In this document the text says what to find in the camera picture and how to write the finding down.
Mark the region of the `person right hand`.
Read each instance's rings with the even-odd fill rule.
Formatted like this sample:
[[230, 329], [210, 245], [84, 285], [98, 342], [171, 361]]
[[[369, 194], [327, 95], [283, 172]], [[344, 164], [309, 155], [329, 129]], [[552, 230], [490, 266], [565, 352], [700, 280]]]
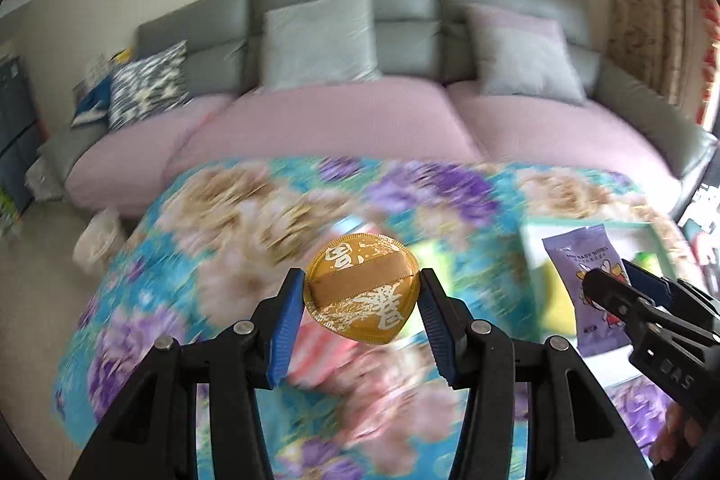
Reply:
[[681, 441], [689, 447], [701, 442], [704, 429], [682, 409], [680, 404], [672, 402], [665, 413], [663, 428], [649, 450], [649, 459], [653, 465], [670, 462], [675, 456]]

